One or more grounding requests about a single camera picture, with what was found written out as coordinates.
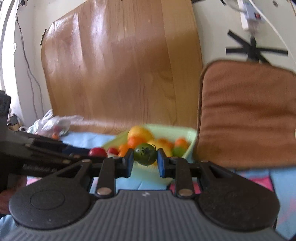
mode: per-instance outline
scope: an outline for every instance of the human hand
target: human hand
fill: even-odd
[[[8,209],[8,203],[10,198],[19,190],[20,188],[25,187],[27,184],[27,176],[19,176],[18,181],[15,186],[11,189],[4,190],[0,193],[0,213],[1,214],[10,214]]]

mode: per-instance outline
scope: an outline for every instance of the plastic bag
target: plastic bag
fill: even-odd
[[[59,137],[69,131],[72,122],[82,120],[83,117],[79,115],[53,117],[52,110],[49,110],[41,120],[36,120],[27,132],[46,137]]]

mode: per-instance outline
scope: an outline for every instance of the light green plastic bin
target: light green plastic bin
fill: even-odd
[[[197,139],[196,130],[194,130],[193,128],[187,128],[187,127],[164,126],[164,125],[154,125],[154,124],[145,124],[142,126],[150,130],[154,135],[155,139],[166,138],[171,142],[175,142],[177,138],[184,137],[188,141],[188,143],[190,143],[190,146],[182,157],[187,159],[188,162],[192,162],[192,159],[191,159],[192,150],[193,150],[195,141]],[[119,147],[121,144],[126,143],[128,132],[129,130],[117,135],[115,139],[105,143],[103,145],[103,148],[107,150],[109,147]],[[159,175],[158,167],[154,165],[146,167],[135,162],[134,168],[135,169],[141,168],[141,169],[147,170],[148,172],[156,173],[157,175]]]

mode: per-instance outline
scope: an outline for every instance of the green fruit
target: green fruit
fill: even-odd
[[[185,152],[186,152],[185,148],[178,146],[173,149],[173,156],[182,157],[185,154]]]
[[[133,158],[139,164],[143,166],[149,166],[156,161],[157,151],[154,146],[143,143],[135,148]]]

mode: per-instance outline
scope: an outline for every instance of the wood-grain panel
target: wood-grain panel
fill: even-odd
[[[88,0],[47,31],[42,65],[55,115],[76,131],[197,126],[200,44],[190,0]]]

